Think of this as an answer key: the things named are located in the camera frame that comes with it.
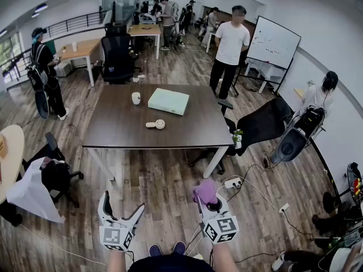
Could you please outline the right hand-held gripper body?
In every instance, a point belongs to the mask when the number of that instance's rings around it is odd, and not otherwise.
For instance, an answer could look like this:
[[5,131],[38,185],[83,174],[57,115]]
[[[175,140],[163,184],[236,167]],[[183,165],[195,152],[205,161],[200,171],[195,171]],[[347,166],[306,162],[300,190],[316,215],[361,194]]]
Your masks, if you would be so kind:
[[236,216],[232,216],[228,213],[217,215],[210,219],[203,219],[203,224],[204,227],[202,231],[204,236],[213,244],[229,242],[239,233]]

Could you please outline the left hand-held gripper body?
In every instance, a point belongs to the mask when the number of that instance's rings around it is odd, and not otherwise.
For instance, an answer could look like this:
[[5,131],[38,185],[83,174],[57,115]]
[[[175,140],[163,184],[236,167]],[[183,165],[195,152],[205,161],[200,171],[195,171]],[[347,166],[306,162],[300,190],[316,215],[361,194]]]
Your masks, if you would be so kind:
[[109,250],[128,251],[135,229],[135,221],[103,220],[99,227],[100,243]]

